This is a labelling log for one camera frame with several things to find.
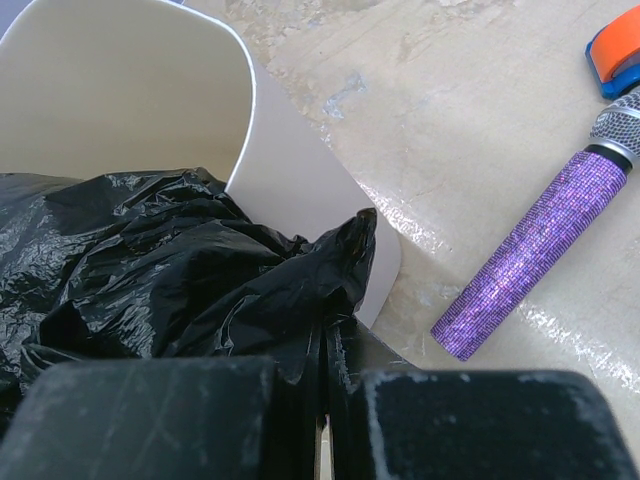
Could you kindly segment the purple glitter microphone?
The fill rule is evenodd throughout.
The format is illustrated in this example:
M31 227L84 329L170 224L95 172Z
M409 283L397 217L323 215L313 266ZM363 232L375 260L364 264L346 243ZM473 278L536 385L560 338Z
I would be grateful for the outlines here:
M587 146L529 208L431 334L468 360L626 185L639 163L639 92L604 108Z

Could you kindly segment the colourful toy car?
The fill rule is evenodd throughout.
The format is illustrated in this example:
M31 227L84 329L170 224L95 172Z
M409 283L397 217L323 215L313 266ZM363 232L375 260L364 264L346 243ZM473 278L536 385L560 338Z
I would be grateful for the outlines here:
M616 100L639 86L639 6L604 26L586 45L585 58L601 96Z

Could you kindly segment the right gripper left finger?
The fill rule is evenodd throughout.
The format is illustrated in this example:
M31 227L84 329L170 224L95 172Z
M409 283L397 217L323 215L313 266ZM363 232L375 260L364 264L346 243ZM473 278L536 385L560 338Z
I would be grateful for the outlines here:
M275 348L277 479L320 477L325 425L326 341L323 327L308 326Z

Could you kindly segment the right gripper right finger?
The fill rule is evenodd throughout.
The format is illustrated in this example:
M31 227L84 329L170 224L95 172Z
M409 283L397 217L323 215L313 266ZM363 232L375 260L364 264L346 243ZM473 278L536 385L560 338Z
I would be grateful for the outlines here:
M325 330L326 407L335 479L350 479L356 460L351 398L368 370L411 371L415 366L354 318Z

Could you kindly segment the black trash bag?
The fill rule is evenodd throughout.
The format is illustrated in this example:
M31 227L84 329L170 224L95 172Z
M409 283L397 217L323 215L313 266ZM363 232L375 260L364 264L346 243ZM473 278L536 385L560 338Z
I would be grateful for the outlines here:
M1 422L65 361L254 355L350 319L367 208L309 241L251 221L204 169L1 177Z

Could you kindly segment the beige plastic trash bin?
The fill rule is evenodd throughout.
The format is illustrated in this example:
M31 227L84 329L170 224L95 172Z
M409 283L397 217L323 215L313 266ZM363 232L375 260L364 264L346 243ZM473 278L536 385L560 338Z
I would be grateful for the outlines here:
M1 168L202 167L314 240L372 200L224 22L171 1L33 1L1 39Z

